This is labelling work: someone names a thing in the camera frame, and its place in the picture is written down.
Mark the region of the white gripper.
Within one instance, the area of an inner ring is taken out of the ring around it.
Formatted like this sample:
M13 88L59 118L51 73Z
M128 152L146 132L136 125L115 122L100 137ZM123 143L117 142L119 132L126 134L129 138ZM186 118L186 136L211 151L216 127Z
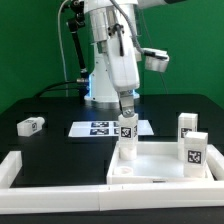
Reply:
M146 68L164 72L169 62L166 51L145 48ZM106 41L106 52L103 54L109 78L116 92L122 115L126 118L134 116L134 97L132 90L140 86L135 49L128 35L118 36L115 33Z

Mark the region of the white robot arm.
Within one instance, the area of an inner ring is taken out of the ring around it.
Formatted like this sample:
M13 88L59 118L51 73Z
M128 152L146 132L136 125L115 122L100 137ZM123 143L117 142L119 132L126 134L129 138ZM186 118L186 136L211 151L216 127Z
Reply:
M124 117L133 117L133 91L140 86L138 57L146 57L148 70L164 72L169 62L164 50L142 48L137 39L135 10L168 5L185 0L71 0L76 24L91 22L93 43L102 55L113 89L117 92Z

